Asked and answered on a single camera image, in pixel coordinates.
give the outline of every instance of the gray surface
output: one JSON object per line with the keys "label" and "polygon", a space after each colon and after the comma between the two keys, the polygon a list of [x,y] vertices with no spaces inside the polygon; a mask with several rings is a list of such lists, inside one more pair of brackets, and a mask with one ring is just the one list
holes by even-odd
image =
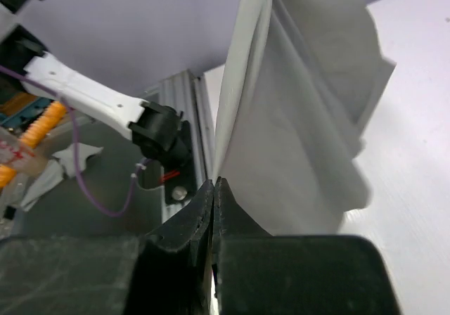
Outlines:
{"label": "gray surface", "polygon": [[[83,177],[91,193],[109,210],[120,210],[129,189],[130,174],[141,158],[137,146],[101,123],[80,127],[81,142],[104,147],[100,156],[87,161]],[[70,132],[46,140],[42,149],[51,155],[72,143]],[[100,213],[79,189],[75,179],[66,179],[39,199],[27,213],[19,212],[13,233],[26,235],[92,235],[147,233],[161,223],[162,189],[145,191],[138,186],[123,217]]]}
{"label": "gray surface", "polygon": [[34,0],[23,23],[70,67],[131,93],[221,65],[237,9],[238,0]]}

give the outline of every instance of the white fabric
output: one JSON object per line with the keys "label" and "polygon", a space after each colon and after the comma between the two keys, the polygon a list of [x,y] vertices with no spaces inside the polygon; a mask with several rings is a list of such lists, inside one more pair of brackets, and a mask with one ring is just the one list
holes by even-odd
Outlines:
{"label": "white fabric", "polygon": [[[83,143],[78,144],[78,165],[79,169],[83,172],[86,169],[87,158],[98,155],[103,151],[103,148],[97,148],[95,146],[86,145]],[[64,172],[69,178],[75,177],[75,159],[73,157],[73,144],[70,144],[65,150],[58,151],[53,154],[55,158],[59,159],[59,163],[64,167]]]}
{"label": "white fabric", "polygon": [[352,158],[392,70],[360,0],[241,0],[213,177],[272,234],[335,232],[368,200]]}

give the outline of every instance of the small screw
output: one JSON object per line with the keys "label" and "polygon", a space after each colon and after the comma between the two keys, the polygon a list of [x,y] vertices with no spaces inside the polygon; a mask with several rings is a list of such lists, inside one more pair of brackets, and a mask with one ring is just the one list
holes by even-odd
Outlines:
{"label": "small screw", "polygon": [[177,186],[172,191],[172,199],[182,201],[188,195],[188,191],[183,186]]}

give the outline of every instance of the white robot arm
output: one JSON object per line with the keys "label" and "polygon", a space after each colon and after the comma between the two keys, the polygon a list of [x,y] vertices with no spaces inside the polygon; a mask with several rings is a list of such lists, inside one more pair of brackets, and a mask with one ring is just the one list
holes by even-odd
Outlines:
{"label": "white robot arm", "polygon": [[[112,127],[141,148],[147,158],[169,168],[182,166],[191,154],[180,138],[181,115],[108,88],[69,68],[0,5],[0,88],[61,99],[71,108]],[[30,85],[42,84],[49,94]]]}
{"label": "white robot arm", "polygon": [[[99,120],[132,140],[130,122],[137,123],[144,112],[146,101],[114,91],[60,62],[50,53],[34,57],[26,66],[27,78],[39,82],[58,92],[70,106]],[[23,82],[30,94],[52,98],[35,86]]]}

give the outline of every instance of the crumpled cloth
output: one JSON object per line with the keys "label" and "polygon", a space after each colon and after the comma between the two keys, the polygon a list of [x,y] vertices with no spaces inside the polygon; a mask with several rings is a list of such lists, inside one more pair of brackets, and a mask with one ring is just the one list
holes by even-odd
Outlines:
{"label": "crumpled cloth", "polygon": [[[92,155],[98,155],[103,148],[79,143],[79,168],[83,172],[86,169],[86,160]],[[64,174],[69,178],[75,176],[75,164],[73,159],[73,144],[65,150],[53,154],[56,160],[49,160],[46,169],[28,188],[20,202],[20,208],[28,212],[38,199],[64,180]]]}
{"label": "crumpled cloth", "polygon": [[335,233],[368,202],[352,159],[393,69],[362,0],[240,0],[213,179],[269,233]]}

